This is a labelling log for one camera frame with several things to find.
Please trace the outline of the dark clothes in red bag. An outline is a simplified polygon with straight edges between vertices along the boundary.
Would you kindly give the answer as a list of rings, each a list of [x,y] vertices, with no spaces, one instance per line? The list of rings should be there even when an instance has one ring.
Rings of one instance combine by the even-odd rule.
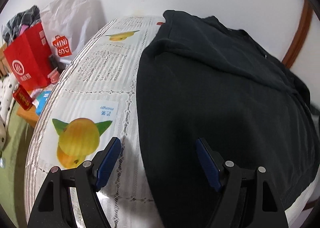
[[[7,45],[10,45],[22,32],[23,25],[29,28],[40,21],[40,10],[38,6],[33,5],[31,8],[17,13],[8,20],[3,28],[2,37]]]

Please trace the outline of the orange wooden side table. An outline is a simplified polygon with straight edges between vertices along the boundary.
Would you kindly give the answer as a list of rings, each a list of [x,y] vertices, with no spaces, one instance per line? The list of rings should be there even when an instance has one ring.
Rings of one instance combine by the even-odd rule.
[[[39,116],[36,114],[36,107],[34,105],[32,105],[29,110],[24,110],[21,106],[19,106],[16,114],[23,118],[31,127],[36,127]]]

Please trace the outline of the small pink red box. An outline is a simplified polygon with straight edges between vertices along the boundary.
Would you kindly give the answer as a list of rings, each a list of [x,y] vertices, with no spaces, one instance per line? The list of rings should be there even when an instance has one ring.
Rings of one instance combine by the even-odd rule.
[[[60,78],[60,73],[57,70],[57,68],[55,68],[52,72],[50,72],[48,74],[48,79],[50,79],[51,84],[56,84]]]

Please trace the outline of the white black-spotted bedding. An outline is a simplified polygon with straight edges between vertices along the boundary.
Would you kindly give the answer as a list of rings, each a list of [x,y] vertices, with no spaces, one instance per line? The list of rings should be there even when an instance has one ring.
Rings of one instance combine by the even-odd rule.
[[[1,151],[3,150],[7,139],[7,128],[10,120],[10,114],[14,106],[13,89],[18,84],[13,73],[1,79],[0,95],[1,95]]]

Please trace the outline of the brown wooden door frame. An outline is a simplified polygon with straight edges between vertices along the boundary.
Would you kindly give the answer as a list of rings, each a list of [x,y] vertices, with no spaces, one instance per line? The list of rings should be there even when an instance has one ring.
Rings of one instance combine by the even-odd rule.
[[[282,60],[282,64],[290,69],[296,61],[308,36],[313,15],[313,8],[308,0],[304,0],[299,25],[294,38]]]

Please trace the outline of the red paper shopping bag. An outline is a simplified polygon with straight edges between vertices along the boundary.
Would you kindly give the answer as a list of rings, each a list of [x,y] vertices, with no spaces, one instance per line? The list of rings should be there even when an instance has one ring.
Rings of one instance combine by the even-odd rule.
[[[4,49],[4,56],[18,82],[27,91],[51,84],[48,78],[54,68],[52,54],[42,24],[28,28]]]

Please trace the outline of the white Miniso plastic bag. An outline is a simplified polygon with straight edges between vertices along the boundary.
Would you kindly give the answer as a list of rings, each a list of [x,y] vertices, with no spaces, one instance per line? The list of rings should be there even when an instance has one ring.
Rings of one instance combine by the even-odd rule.
[[[65,65],[98,31],[89,0],[54,0],[40,11],[40,19],[52,54]]]

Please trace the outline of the black Li-Ning sweatshirt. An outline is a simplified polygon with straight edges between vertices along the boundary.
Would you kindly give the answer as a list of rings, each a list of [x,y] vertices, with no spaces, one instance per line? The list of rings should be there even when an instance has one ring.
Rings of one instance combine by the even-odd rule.
[[[137,74],[143,164],[165,227],[205,227],[215,194],[196,140],[223,159],[271,173],[289,224],[319,177],[307,86],[244,30],[168,10]]]

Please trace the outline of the blue tissue pack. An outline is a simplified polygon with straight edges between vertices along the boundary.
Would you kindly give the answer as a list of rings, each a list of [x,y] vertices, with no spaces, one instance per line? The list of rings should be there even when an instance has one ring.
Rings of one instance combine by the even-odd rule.
[[[42,91],[40,95],[34,100],[34,106],[36,107],[35,113],[40,116],[42,110],[51,94],[51,90]]]

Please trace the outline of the red drink can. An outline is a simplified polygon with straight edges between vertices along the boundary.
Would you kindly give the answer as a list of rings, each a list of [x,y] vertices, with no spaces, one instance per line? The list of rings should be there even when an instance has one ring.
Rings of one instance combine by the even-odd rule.
[[[29,110],[33,104],[33,99],[29,95],[29,93],[23,88],[21,84],[16,84],[12,91],[13,98],[16,102],[24,109]]]

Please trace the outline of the white lace fruit tablecloth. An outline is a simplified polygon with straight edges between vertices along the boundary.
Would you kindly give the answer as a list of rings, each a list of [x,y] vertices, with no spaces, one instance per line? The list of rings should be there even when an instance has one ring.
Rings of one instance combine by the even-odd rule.
[[[58,134],[53,119],[69,123],[78,117],[110,121],[99,149],[117,136],[123,150],[111,182],[98,193],[116,227],[165,227],[147,180],[139,143],[137,74],[145,48],[165,19],[133,16],[104,26],[71,62],[55,85],[38,120],[25,170],[25,208],[31,213],[50,167],[58,163]]]

